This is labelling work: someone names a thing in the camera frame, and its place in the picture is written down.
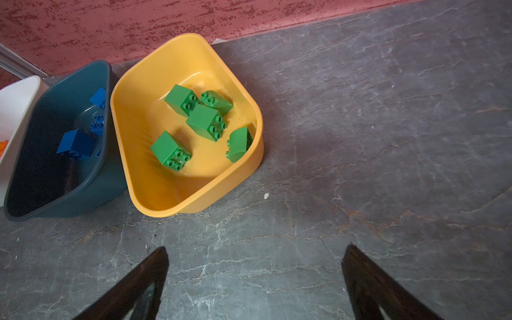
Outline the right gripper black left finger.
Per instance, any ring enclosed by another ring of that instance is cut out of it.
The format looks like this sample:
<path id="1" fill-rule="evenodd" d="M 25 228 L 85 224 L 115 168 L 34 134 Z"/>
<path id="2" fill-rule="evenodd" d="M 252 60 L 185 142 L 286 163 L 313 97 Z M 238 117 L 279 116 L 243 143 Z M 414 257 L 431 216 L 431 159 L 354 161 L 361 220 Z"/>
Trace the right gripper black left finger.
<path id="1" fill-rule="evenodd" d="M 157 248 L 76 319 L 155 319 L 169 269 L 164 247 Z"/>

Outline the green lego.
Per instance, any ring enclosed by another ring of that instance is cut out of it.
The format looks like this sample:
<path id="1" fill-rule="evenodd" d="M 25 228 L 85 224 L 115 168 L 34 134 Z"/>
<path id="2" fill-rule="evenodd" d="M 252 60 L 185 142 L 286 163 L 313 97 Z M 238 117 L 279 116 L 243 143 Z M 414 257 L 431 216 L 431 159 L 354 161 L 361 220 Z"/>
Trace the green lego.
<path id="1" fill-rule="evenodd" d="M 182 142 L 167 131 L 160 135 L 150 149 L 161 165 L 174 171 L 181 171 L 192 157 L 192 153 Z"/>
<path id="2" fill-rule="evenodd" d="M 227 141 L 228 151 L 226 158 L 232 163 L 241 159 L 250 148 L 253 138 L 248 127 L 234 130 Z"/>
<path id="3" fill-rule="evenodd" d="M 197 104 L 189 113 L 186 124 L 199 136 L 211 141 L 218 141 L 227 129 L 221 113 L 217 109 Z"/>
<path id="4" fill-rule="evenodd" d="M 221 116 L 225 116 L 233 108 L 233 104 L 222 95 L 213 90 L 205 91 L 200 96 L 202 104 L 216 109 Z"/>

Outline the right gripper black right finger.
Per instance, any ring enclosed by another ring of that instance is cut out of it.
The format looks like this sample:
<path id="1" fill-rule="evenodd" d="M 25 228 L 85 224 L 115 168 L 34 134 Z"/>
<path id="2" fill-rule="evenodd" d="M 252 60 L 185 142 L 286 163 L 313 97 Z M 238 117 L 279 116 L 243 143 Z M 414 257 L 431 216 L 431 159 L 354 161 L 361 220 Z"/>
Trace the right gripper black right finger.
<path id="1" fill-rule="evenodd" d="M 355 245 L 348 245 L 342 271 L 356 319 L 439 319 Z"/>

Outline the blue lego brick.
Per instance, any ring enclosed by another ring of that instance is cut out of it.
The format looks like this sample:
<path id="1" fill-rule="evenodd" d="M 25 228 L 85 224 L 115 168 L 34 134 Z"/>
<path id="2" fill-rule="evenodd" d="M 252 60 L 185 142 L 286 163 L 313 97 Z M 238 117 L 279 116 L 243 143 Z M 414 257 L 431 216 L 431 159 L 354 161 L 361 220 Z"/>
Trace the blue lego brick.
<path id="1" fill-rule="evenodd" d="M 106 97 L 107 92 L 104 88 L 99 88 L 89 99 L 89 101 L 97 106 L 98 108 L 104 110 L 106 105 Z"/>

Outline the blue lego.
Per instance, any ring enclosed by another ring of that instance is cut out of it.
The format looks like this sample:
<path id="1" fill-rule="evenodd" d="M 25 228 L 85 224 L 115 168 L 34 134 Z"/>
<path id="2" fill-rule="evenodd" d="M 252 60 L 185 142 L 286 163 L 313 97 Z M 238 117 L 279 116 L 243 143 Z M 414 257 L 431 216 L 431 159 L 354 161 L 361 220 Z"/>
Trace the blue lego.
<path id="1" fill-rule="evenodd" d="M 95 115 L 93 123 L 90 125 L 90 132 L 96 137 L 102 137 L 104 133 L 105 117 L 103 115 Z"/>
<path id="2" fill-rule="evenodd" d="M 74 160 L 91 157 L 95 146 L 94 138 L 81 129 L 66 132 L 57 148 L 56 153 Z"/>

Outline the orange lego brick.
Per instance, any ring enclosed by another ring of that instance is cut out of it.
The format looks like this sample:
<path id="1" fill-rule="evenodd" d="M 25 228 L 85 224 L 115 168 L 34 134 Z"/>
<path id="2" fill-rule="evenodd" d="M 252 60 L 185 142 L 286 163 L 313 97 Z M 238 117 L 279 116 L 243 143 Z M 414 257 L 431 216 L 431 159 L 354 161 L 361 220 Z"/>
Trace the orange lego brick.
<path id="1" fill-rule="evenodd" d="M 4 152 L 5 152 L 5 150 L 7 149 L 8 143 L 9 143 L 9 141 L 8 141 L 8 140 L 1 141 L 1 142 L 0 142 L 0 157 L 2 157 L 2 155 L 3 155 L 3 154 L 4 154 Z"/>

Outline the green lego brick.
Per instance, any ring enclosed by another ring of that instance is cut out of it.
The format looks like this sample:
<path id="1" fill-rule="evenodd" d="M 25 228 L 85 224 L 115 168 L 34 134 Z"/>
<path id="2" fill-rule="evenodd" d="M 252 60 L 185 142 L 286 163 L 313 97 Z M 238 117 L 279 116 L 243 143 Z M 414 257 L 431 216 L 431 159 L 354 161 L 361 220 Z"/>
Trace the green lego brick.
<path id="1" fill-rule="evenodd" d="M 196 105 L 201 103 L 193 90 L 178 84 L 173 86 L 164 101 L 176 113 L 184 117 L 189 117 L 189 114 L 195 109 Z"/>

